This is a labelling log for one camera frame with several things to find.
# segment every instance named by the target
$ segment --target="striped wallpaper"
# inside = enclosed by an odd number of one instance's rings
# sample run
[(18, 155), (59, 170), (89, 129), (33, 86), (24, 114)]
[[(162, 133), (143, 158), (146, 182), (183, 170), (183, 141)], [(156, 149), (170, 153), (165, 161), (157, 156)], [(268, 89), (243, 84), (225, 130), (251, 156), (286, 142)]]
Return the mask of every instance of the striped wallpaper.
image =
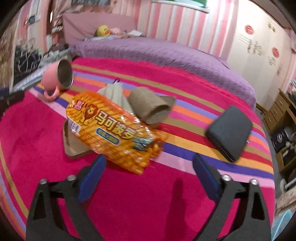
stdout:
[(238, 0), (208, 0), (210, 13), (151, 3), (118, 0), (113, 13), (133, 16), (145, 35), (181, 43), (227, 58), (236, 28)]
[(290, 57), (290, 64), (287, 70), (287, 75), (281, 89), (286, 92), (291, 80), (296, 79), (296, 53), (293, 52)]

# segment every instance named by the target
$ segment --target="blue gripper pad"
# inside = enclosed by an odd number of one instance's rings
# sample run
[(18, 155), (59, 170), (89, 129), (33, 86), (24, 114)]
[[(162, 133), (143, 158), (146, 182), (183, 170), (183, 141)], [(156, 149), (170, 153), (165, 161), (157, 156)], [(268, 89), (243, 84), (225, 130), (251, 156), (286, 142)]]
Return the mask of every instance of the blue gripper pad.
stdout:
[(207, 193), (207, 196), (209, 199), (218, 203), (222, 195), (220, 187), (221, 175), (216, 168), (209, 166), (198, 153), (194, 155), (192, 164), (197, 177)]
[(0, 97), (9, 95), (9, 88), (0, 89)]
[(103, 155), (99, 155), (87, 175), (80, 182), (79, 194), (77, 197), (80, 202), (86, 201), (91, 197), (105, 170), (106, 162), (106, 158)]

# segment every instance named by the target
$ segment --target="orange snack bag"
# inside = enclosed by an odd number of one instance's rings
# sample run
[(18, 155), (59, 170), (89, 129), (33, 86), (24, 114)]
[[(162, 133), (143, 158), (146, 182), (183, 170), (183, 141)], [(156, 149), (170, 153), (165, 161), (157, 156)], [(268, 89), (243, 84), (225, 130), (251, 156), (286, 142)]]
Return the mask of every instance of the orange snack bag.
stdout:
[(66, 114), (70, 129), (83, 143), (131, 172), (142, 174), (149, 158), (162, 150), (164, 140), (156, 131), (98, 93), (74, 96)]

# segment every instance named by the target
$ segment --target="white wardrobe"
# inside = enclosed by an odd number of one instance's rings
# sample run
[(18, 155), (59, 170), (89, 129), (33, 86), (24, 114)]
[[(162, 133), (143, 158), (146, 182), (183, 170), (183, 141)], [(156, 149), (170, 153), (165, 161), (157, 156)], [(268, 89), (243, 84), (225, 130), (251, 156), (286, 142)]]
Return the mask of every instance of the white wardrobe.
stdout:
[(290, 38), (267, 13), (239, 0), (229, 65), (254, 87), (257, 103), (269, 110), (284, 82), (291, 58)]

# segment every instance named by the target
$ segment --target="beige cloth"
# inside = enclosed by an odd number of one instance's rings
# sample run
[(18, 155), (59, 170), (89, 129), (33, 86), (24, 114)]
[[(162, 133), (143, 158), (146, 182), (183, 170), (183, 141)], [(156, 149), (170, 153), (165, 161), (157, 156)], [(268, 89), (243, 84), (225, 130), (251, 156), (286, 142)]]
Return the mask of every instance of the beige cloth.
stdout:
[(288, 209), (290, 209), (292, 213), (296, 211), (296, 187), (280, 196), (276, 204), (275, 216), (282, 215)]
[(105, 96), (107, 99), (111, 100), (113, 103), (117, 104), (129, 113), (133, 113), (133, 110), (128, 103), (126, 97), (123, 94), (122, 84), (119, 82), (113, 84), (107, 84), (104, 88), (97, 91), (100, 95)]

